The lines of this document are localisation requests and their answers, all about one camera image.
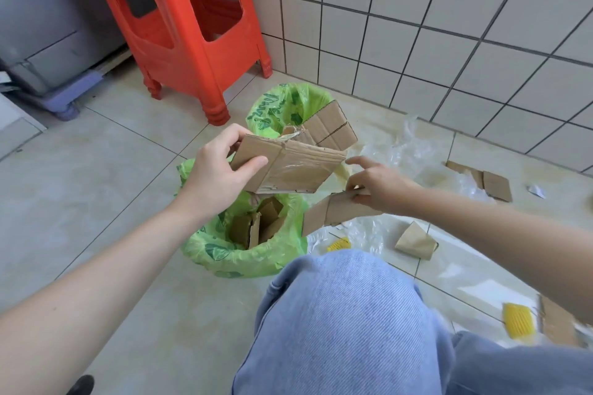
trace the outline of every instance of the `jeans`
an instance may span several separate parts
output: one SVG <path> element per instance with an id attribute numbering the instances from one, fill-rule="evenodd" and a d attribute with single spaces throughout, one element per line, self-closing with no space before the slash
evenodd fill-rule
<path id="1" fill-rule="evenodd" d="M 358 250 L 302 256 L 274 279 L 234 395 L 593 393 L 593 354 L 450 334 L 413 280 Z"/>

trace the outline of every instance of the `floor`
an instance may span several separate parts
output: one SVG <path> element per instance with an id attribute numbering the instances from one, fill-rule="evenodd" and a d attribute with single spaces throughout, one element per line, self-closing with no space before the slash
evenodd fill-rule
<path id="1" fill-rule="evenodd" d="M 295 81 L 252 69 L 225 92 L 233 122 L 255 100 Z M 336 92 L 361 143 L 395 140 L 404 115 Z M 222 127 L 208 125 L 197 100 L 167 91 L 153 100 L 133 62 L 83 97 L 80 117 L 42 120 L 48 130 L 0 161 L 0 310 L 22 300 L 165 207 L 177 190 L 175 166 Z M 512 206 L 593 230 L 593 179 L 425 122 L 438 160 L 452 159 L 511 181 Z M 540 185 L 547 199 L 528 193 Z M 390 244 L 411 222 L 391 217 Z M 454 237 L 423 227 L 440 243 L 430 261 L 381 256 L 416 278 L 426 303 L 451 331 L 468 329 L 511 345 L 503 301 L 535 306 L 536 292 Z M 179 252 L 88 370 L 98 394 L 228 393 L 253 337 L 269 278 L 212 276 Z"/>

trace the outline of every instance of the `red plastic stool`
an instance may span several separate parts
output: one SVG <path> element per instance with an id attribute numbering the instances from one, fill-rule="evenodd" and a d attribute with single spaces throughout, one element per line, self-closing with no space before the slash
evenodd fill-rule
<path id="1" fill-rule="evenodd" d="M 208 122 L 223 125 L 222 92 L 257 60 L 271 75 L 252 0 L 155 0 L 142 17 L 126 0 L 107 1 L 155 99 L 165 84 L 197 97 Z"/>

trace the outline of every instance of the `yellow plastic item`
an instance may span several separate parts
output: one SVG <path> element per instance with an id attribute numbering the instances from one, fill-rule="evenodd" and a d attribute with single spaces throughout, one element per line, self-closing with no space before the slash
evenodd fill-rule
<path id="1" fill-rule="evenodd" d="M 511 339 L 526 338 L 537 332 L 531 310 L 527 306 L 503 303 L 502 320 Z"/>
<path id="2" fill-rule="evenodd" d="M 338 239 L 333 244 L 331 244 L 327 248 L 327 251 L 335 252 L 336 250 L 344 250 L 344 249 L 351 249 L 351 248 L 352 248 L 352 245 L 350 244 L 350 241 L 348 240 L 348 238 L 342 237 L 341 239 Z"/>

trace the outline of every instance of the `washing machine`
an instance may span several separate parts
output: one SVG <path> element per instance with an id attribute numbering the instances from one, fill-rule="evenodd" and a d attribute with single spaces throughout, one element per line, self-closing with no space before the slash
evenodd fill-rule
<path id="1" fill-rule="evenodd" d="M 138 13 L 155 8 L 128 2 Z M 0 70 L 34 98 L 55 95 L 124 46 L 105 0 L 0 0 Z"/>

